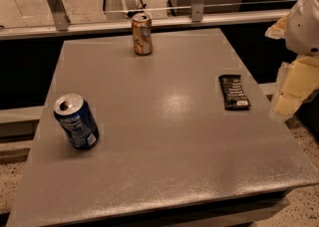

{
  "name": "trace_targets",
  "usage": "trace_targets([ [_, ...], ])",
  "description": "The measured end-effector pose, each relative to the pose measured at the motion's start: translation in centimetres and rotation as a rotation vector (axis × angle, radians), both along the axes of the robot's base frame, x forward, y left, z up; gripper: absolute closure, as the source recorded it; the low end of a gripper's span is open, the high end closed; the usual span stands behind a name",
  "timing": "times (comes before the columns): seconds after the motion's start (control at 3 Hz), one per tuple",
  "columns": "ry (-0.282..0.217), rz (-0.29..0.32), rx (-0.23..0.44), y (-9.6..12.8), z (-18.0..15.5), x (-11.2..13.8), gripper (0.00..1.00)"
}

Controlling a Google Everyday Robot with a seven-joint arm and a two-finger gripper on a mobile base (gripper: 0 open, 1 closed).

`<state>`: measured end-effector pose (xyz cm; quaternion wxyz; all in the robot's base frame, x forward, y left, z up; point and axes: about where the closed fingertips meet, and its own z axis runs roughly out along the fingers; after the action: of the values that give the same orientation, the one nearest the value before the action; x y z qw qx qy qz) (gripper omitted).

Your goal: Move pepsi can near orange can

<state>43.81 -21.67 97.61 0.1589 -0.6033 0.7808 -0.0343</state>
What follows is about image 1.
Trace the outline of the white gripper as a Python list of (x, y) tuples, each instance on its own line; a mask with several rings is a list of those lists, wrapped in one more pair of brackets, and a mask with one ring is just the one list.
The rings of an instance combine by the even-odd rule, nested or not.
[(298, 54), (282, 63), (269, 116), (286, 121), (319, 87), (319, 0), (298, 0), (288, 16), (281, 17), (265, 32), (270, 39), (284, 39), (288, 50)]

